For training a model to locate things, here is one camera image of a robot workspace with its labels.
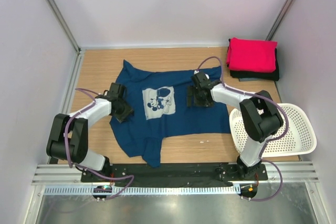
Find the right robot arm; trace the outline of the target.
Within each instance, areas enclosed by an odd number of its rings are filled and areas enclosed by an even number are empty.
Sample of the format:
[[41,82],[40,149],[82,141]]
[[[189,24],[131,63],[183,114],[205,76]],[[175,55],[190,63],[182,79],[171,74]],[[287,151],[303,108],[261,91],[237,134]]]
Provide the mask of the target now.
[[187,88],[187,106],[213,107],[222,103],[240,111],[248,137],[237,157],[236,172],[241,179],[250,179],[261,165],[267,143],[284,124],[283,111],[265,90],[257,93],[238,90],[220,80],[212,81],[197,70],[191,79],[193,85]]

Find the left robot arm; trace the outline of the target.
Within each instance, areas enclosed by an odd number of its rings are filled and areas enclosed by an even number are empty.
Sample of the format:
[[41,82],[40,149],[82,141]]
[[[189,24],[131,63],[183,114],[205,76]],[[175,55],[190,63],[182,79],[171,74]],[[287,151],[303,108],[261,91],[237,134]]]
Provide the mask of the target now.
[[67,161],[69,167],[77,166],[84,173],[92,173],[100,182],[106,182],[112,174],[107,157],[89,149],[89,129],[101,119],[111,116],[123,123],[134,114],[124,95],[127,89],[122,84],[112,83],[110,89],[97,93],[77,88],[92,99],[82,109],[59,113],[54,117],[46,147],[49,157]]

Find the blue printed t-shirt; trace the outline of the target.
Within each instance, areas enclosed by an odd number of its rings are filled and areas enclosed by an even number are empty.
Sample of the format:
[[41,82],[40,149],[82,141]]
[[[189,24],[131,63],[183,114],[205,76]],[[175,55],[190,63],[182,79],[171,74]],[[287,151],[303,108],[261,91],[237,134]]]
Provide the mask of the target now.
[[150,72],[123,62],[116,82],[126,87],[125,99],[134,114],[122,123],[112,118],[110,125],[129,157],[141,156],[151,167],[159,167],[164,138],[230,133],[225,104],[187,106],[187,88],[192,85],[193,74],[193,70]]

